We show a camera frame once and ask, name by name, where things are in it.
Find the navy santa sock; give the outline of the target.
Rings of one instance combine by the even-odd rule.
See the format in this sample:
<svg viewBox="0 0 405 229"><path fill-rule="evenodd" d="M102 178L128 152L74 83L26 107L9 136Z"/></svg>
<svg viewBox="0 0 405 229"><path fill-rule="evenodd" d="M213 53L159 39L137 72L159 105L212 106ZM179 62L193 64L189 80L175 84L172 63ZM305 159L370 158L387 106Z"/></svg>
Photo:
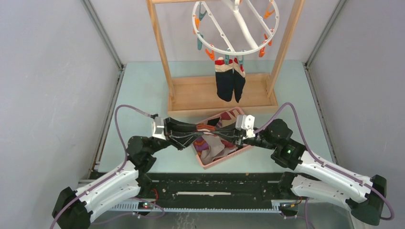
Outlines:
<svg viewBox="0 0 405 229"><path fill-rule="evenodd" d="M245 71L243 65L238 61L237 57L233 60L234 69L234 97L237 103L240 102L242 98L243 88L245 86Z"/></svg>
<svg viewBox="0 0 405 229"><path fill-rule="evenodd" d="M229 102L234 91L233 61L226 63L223 57L218 58L215 64L215 80L217 95L220 99Z"/></svg>

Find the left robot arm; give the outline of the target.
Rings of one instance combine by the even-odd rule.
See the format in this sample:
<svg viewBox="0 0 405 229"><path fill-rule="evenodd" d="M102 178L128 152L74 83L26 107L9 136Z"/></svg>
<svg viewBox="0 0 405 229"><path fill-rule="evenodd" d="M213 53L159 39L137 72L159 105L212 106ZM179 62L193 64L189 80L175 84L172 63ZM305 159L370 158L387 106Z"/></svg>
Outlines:
<svg viewBox="0 0 405 229"><path fill-rule="evenodd" d="M72 190L63 189L54 206L51 228L87 229L104 212L120 202L132 198L147 198L151 179L147 172L156 161L153 154L169 146L183 150L207 129L172 118L155 117L152 136L133 136L124 146L125 158L110 172L93 182Z"/></svg>

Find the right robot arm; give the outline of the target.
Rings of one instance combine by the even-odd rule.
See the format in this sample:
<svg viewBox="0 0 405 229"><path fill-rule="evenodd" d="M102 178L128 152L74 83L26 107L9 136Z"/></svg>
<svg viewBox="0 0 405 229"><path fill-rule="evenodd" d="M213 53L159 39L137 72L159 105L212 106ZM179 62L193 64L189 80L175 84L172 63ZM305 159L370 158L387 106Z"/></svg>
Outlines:
<svg viewBox="0 0 405 229"><path fill-rule="evenodd" d="M278 194L283 199L309 197L344 208L357 220L378 226L386 205L387 180L357 174L314 153L292 139L293 131L282 119L254 128L251 115L240 115L236 124L216 128L213 133L236 145L273 150L274 162L291 171L283 175Z"/></svg>

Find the orange cuffed grey sock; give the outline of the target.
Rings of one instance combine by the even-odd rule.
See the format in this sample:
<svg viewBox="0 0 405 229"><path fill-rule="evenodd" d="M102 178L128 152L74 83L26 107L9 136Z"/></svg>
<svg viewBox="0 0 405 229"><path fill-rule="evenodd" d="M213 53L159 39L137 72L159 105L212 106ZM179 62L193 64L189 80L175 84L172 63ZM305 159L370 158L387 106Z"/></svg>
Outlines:
<svg viewBox="0 0 405 229"><path fill-rule="evenodd" d="M196 125L196 130L200 132L212 132L215 131L215 127L212 125L206 125L206 124L197 124Z"/></svg>

